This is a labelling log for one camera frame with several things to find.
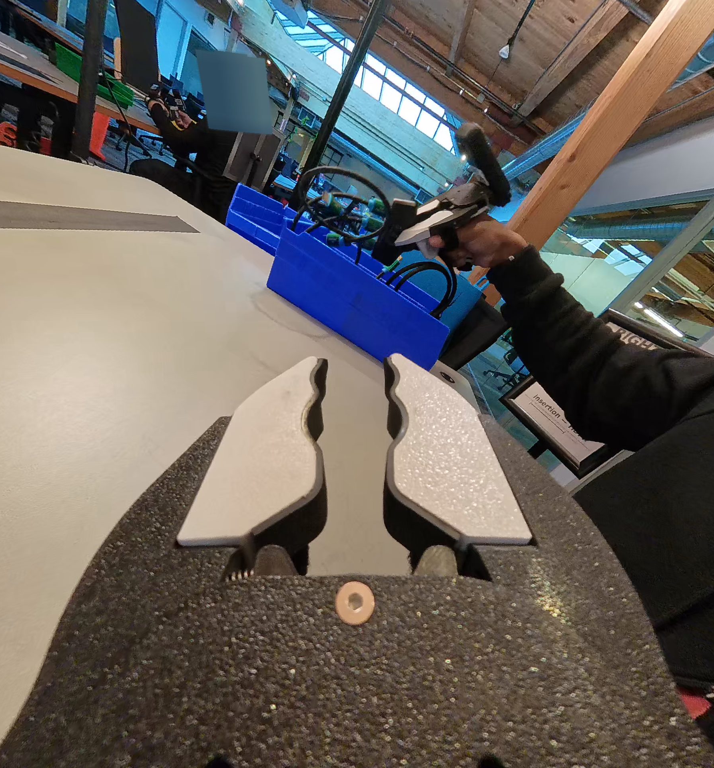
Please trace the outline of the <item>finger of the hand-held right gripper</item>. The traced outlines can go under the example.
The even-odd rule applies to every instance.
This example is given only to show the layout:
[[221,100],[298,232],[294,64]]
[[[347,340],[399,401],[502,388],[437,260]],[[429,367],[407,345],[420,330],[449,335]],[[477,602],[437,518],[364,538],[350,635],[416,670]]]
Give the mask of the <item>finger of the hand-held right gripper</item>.
[[452,210],[438,210],[423,220],[403,230],[396,238],[395,246],[420,246],[433,236],[443,240],[455,232],[456,214]]
[[484,194],[442,194],[432,198],[416,209],[416,218],[428,218],[440,211],[476,208],[485,204]]

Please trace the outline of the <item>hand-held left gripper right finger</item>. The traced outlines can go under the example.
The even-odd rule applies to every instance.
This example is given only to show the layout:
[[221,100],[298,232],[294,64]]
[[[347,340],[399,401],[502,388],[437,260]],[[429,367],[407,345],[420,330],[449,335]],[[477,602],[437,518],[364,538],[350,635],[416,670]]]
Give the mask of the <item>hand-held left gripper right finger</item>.
[[385,359],[385,524],[408,550],[531,543],[477,408],[399,353]]

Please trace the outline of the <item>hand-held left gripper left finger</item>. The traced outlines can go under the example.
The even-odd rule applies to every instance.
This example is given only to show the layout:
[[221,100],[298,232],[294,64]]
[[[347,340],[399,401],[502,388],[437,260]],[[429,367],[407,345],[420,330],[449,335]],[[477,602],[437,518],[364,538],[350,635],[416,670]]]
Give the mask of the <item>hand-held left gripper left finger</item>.
[[178,532],[184,548],[261,548],[287,522],[302,548],[326,521],[323,430],[326,359],[307,357],[234,411]]

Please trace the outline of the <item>black braided cable grey plug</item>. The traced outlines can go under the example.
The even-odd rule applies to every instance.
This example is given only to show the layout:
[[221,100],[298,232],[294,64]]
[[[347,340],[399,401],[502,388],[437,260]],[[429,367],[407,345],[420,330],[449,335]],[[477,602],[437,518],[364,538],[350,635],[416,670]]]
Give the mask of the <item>black braided cable grey plug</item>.
[[429,314],[436,320],[439,320],[442,314],[448,309],[450,304],[454,301],[456,293],[458,291],[458,281],[455,272],[448,266],[440,264],[438,261],[424,261],[423,263],[412,263],[405,266],[401,266],[396,270],[391,270],[386,267],[381,274],[377,276],[377,280],[382,281],[387,286],[394,286],[396,293],[400,292],[400,288],[410,280],[411,277],[420,274],[422,272],[435,272],[441,274],[446,281],[445,294],[439,301],[438,305],[429,312]]

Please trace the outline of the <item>person's right forearm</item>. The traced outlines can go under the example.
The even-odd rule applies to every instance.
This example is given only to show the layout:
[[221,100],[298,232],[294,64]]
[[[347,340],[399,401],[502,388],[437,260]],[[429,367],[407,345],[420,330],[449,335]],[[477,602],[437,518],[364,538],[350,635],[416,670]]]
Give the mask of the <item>person's right forearm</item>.
[[518,356],[587,440],[632,452],[694,429],[714,445],[714,358],[625,343],[527,246],[488,274]]

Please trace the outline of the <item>person's right hand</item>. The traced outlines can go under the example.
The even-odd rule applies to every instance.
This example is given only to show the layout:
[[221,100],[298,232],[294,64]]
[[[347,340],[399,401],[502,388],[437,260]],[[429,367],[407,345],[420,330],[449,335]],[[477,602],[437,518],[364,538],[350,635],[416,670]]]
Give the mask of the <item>person's right hand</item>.
[[429,245],[449,266],[463,270],[467,264],[486,270],[515,259],[528,247],[525,239],[506,225],[483,213],[456,230],[458,245],[446,246],[439,235]]

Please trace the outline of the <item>framed white instruction sign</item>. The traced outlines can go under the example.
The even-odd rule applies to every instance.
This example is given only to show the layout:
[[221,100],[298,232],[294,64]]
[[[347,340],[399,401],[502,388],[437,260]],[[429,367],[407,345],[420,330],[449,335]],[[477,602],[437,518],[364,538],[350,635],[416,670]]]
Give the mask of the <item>framed white instruction sign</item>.
[[583,439],[533,376],[502,395],[500,403],[537,438],[532,456],[551,452],[576,478],[585,478],[618,453],[610,446]]

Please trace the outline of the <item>wooden pillar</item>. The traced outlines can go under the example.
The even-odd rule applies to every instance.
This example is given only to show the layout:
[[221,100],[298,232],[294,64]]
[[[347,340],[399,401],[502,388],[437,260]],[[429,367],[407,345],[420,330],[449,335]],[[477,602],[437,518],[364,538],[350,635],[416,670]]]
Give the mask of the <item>wooden pillar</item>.
[[714,1],[668,2],[506,226],[543,246],[713,30]]

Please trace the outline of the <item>black light stand pole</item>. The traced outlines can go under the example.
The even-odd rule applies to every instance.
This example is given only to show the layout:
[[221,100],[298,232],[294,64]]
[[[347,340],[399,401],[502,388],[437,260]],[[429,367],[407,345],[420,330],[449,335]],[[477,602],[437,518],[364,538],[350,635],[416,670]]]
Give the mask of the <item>black light stand pole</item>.
[[321,121],[320,129],[315,136],[312,148],[310,149],[299,179],[294,187],[289,201],[290,206],[293,208],[298,208],[306,198],[313,177],[313,170],[320,166],[323,152],[343,111],[346,99],[354,85],[357,71],[364,63],[365,56],[369,51],[369,47],[379,26],[382,24],[383,17],[385,12],[389,9],[390,4],[390,1],[374,1],[370,6],[369,13],[365,18],[365,22],[362,25],[354,47],[349,53],[349,60],[341,74],[329,108]]

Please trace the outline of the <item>framed black white tag poster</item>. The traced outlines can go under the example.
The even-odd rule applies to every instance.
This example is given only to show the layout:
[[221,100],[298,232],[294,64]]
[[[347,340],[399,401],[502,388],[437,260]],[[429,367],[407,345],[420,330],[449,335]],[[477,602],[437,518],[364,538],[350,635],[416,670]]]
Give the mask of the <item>framed black white tag poster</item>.
[[644,350],[681,350],[714,359],[714,355],[710,352],[689,345],[668,331],[654,329],[621,312],[607,309],[599,315],[599,319],[627,345]]

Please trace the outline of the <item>person's dark jacket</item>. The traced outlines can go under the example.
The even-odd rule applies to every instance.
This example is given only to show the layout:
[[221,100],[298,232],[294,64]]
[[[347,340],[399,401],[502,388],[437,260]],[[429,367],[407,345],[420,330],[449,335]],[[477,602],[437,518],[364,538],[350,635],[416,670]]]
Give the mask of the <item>person's dark jacket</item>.
[[632,452],[576,500],[628,574],[714,748],[714,359],[621,349],[592,380],[581,432]]

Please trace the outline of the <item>black easel board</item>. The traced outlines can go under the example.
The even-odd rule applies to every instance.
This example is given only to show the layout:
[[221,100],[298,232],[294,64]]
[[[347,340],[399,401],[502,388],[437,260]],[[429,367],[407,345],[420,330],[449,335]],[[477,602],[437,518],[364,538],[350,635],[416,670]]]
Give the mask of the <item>black easel board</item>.
[[119,45],[115,62],[122,80],[141,94],[160,83],[155,16],[138,1],[117,1]]

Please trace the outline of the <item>long wooden workbench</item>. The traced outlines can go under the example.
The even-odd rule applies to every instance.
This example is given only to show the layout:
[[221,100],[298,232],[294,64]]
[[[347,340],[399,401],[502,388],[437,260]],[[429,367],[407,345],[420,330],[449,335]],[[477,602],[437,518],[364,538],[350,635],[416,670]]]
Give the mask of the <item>long wooden workbench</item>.
[[[49,62],[48,56],[0,32],[0,74],[39,91],[76,104],[78,83]],[[113,101],[96,98],[95,111],[126,120],[132,128],[159,135],[146,109],[134,104],[119,110]]]

